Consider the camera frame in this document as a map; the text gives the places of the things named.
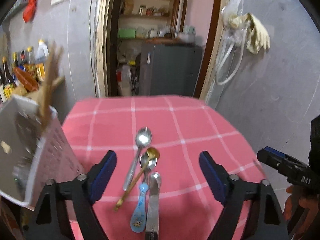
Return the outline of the right hand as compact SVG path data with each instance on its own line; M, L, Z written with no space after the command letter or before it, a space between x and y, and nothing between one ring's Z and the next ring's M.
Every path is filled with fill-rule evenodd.
M289 220L292 217L294 213L293 208L295 206L300 205L304 209L311 209L314 202L313 199L310 199L310 198L294 197L293 189L294 189L293 185L286 188L286 193L290 194L290 196L287 198L285 202L285 207L283 211L285 220Z

